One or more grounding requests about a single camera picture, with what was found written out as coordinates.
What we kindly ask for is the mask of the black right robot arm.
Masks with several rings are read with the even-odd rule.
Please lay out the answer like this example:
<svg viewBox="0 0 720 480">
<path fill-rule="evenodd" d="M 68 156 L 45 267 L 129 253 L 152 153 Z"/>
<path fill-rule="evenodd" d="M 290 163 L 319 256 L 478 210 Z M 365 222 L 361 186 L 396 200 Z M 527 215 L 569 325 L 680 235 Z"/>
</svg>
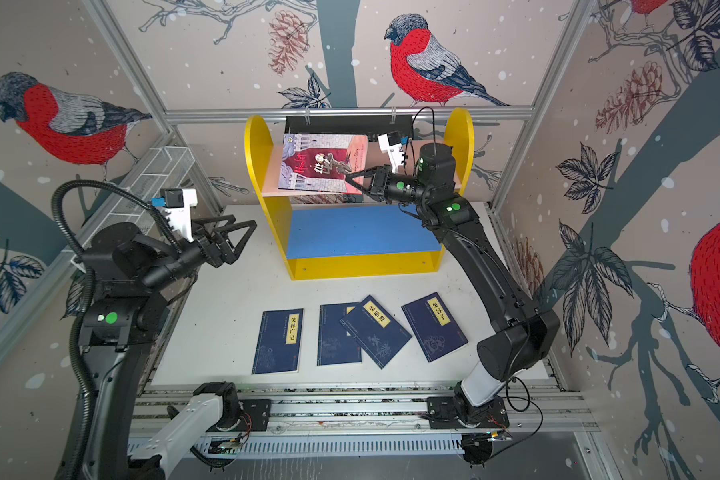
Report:
<svg viewBox="0 0 720 480">
<path fill-rule="evenodd" d="M 476 290 L 495 333 L 477 344 L 478 362 L 454 390 L 455 418 L 476 427 L 508 382 L 547 356 L 560 320 L 553 311 L 541 310 L 511 277 L 478 214 L 457 192 L 455 170 L 451 147 L 427 143 L 412 175 L 379 166 L 345 180 L 378 202 L 414 205 L 422 226 L 451 253 Z"/>
</svg>

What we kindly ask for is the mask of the red silver illustrated book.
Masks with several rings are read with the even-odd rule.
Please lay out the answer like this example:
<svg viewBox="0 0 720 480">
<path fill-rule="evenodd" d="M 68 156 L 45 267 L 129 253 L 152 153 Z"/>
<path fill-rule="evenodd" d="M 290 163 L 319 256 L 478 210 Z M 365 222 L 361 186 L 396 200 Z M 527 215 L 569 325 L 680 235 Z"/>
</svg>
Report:
<svg viewBox="0 0 720 480">
<path fill-rule="evenodd" d="M 365 169 L 369 140 L 352 134 L 285 134 L 278 188 L 359 195 L 346 181 Z"/>
</svg>

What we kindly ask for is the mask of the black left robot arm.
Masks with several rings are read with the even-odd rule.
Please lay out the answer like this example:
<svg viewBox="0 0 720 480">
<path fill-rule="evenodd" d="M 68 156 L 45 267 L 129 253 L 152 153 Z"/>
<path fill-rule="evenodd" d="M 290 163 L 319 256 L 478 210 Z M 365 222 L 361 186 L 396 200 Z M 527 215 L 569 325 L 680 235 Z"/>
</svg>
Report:
<svg viewBox="0 0 720 480">
<path fill-rule="evenodd" d="M 141 377 L 173 299 L 165 289 L 194 278 L 208 264 L 232 265 L 255 232 L 232 215 L 191 222 L 193 240 L 171 246 L 130 222 L 94 235 L 82 253 L 86 269 L 81 310 L 70 333 L 70 360 L 80 383 L 59 479 L 166 479 L 211 427 L 241 416 L 230 382 L 201 385 L 188 406 L 142 446 L 129 434 Z"/>
</svg>

